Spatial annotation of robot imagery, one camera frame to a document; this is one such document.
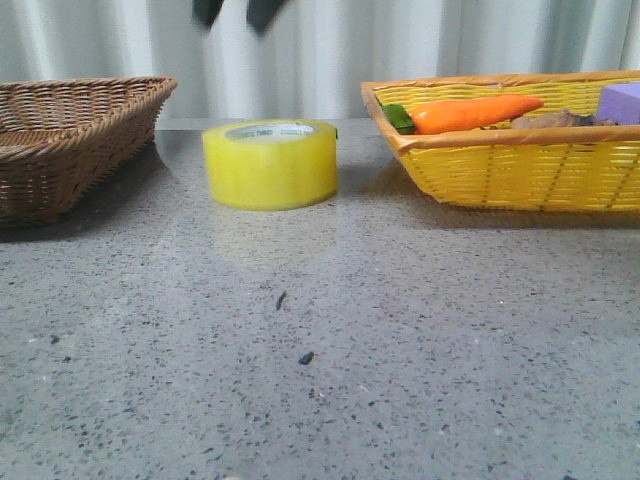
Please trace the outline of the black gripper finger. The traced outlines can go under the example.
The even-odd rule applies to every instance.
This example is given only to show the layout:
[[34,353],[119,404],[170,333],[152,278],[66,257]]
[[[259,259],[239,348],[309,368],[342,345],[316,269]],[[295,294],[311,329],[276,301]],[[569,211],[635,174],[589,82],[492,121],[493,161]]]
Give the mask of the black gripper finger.
[[193,0],[192,16],[202,28],[211,28],[218,18],[224,0]]
[[287,0],[249,0],[246,10],[247,24],[254,31],[267,31]]

